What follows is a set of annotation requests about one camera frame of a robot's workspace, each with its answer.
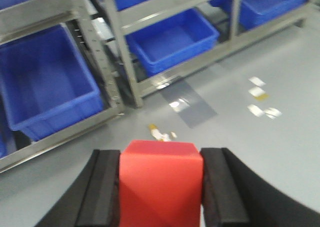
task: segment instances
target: shelf leg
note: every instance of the shelf leg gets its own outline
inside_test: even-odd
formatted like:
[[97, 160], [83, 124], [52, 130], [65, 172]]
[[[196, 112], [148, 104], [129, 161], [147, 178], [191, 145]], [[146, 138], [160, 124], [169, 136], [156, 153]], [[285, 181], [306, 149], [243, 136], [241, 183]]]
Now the shelf leg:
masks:
[[231, 43], [238, 35], [240, 4], [241, 4], [241, 0], [232, 0], [231, 28], [230, 28]]
[[128, 82], [130, 84], [130, 88], [135, 101], [135, 105], [137, 108], [141, 108], [143, 106], [143, 100], [141, 97], [139, 84], [137, 82], [136, 72], [130, 57], [129, 48], [127, 46], [127, 41], [122, 31], [121, 20], [118, 15], [115, 1], [104, 0], [104, 3], [105, 3], [105, 12], [110, 20], [111, 29], [119, 47], [125, 72], [127, 74]]

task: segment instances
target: paper scrap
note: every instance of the paper scrap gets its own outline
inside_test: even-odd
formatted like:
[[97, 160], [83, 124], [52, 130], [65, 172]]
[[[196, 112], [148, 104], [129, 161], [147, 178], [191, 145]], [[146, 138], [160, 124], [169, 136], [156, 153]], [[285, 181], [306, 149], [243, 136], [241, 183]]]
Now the paper scrap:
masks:
[[266, 114], [266, 116], [273, 120], [282, 115], [282, 112], [280, 110], [272, 107], [265, 109], [264, 113]]
[[251, 77], [249, 79], [249, 81], [251, 81], [252, 84], [256, 85], [256, 86], [259, 86], [259, 87], [262, 87], [264, 86], [266, 83], [263, 82], [261, 79], [259, 79], [258, 77], [254, 76], [254, 77]]
[[258, 106], [254, 104], [250, 104], [248, 106], [248, 109], [252, 114], [254, 114], [257, 117], [261, 117], [265, 114], [265, 112], [262, 109], [260, 109]]

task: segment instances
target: epoxy floor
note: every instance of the epoxy floor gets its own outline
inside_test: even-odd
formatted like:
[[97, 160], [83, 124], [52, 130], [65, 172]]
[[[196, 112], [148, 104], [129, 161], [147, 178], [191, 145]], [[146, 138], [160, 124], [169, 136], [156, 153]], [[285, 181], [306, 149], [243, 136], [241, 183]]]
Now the epoxy floor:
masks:
[[[248, 92], [253, 76], [266, 83], [262, 88], [269, 97], [264, 101]], [[165, 94], [148, 96], [142, 109], [128, 108], [105, 126], [0, 175], [0, 226], [34, 226], [74, 181], [93, 149], [123, 150], [131, 140], [152, 140], [151, 123], [199, 149], [230, 148], [270, 184], [320, 212], [319, 8], [310, 12], [305, 28], [291, 26], [183, 83], [214, 114], [203, 118], [197, 103], [191, 103], [201, 121], [188, 125], [188, 117], [175, 111]], [[251, 104], [276, 108], [282, 115], [256, 117], [248, 110]]]

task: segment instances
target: white paper piece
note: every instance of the white paper piece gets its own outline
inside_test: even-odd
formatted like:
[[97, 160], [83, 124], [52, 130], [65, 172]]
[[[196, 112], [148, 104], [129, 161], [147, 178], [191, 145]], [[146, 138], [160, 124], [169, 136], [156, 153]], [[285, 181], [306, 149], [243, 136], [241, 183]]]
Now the white paper piece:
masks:
[[259, 87], [262, 87], [264, 86], [266, 83], [263, 82], [261, 79], [259, 79], [258, 77], [254, 76], [254, 77], [251, 77], [249, 79], [249, 81], [251, 81], [252, 84], [256, 85], [256, 86], [259, 86]]
[[267, 108], [264, 110], [264, 113], [273, 120], [282, 115], [282, 112], [276, 108]]
[[265, 114], [265, 112], [262, 109], [260, 109], [258, 106], [254, 104], [250, 104], [248, 106], [248, 109], [252, 114], [254, 114], [257, 117], [261, 117]]
[[249, 93], [251, 95], [253, 95], [254, 97], [259, 97], [259, 96], [264, 95], [266, 92], [262, 88], [256, 86], [256, 87], [249, 89]]
[[170, 136], [169, 136], [167, 133], [164, 133], [164, 134], [162, 135], [162, 140], [163, 140], [164, 142], [170, 142], [170, 141], [171, 141]]
[[162, 138], [163, 138], [162, 133], [160, 133], [160, 131], [159, 131], [157, 128], [151, 130], [151, 135], [152, 135], [157, 141], [160, 141], [160, 140], [162, 140]]

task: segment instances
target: metal shelving rack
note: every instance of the metal shelving rack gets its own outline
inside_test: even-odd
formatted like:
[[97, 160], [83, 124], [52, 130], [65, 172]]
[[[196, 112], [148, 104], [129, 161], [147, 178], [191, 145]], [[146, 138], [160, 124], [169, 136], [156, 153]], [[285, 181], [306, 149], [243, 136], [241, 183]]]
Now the metal shelving rack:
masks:
[[105, 91], [101, 93], [106, 93], [104, 98], [109, 108], [6, 156], [0, 160], [0, 173], [71, 141], [124, 111], [112, 76], [112, 63], [92, 25], [84, 0], [30, 0], [0, 10], [0, 45], [71, 20], [77, 21], [78, 31], [91, 50], [91, 59], [95, 63], [93, 67], [104, 82]]
[[239, 33], [238, 23], [241, 0], [233, 0], [228, 41], [218, 44], [212, 50], [195, 58], [138, 82], [125, 35], [207, 1], [209, 0], [148, 0], [122, 11], [117, 11], [115, 0], [104, 0], [104, 10], [118, 43], [128, 82], [138, 108], [143, 106], [143, 97], [165, 88], [180, 78], [186, 77], [289, 25], [297, 23], [298, 26], [302, 27], [310, 9], [310, 3], [307, 3], [251, 31]]

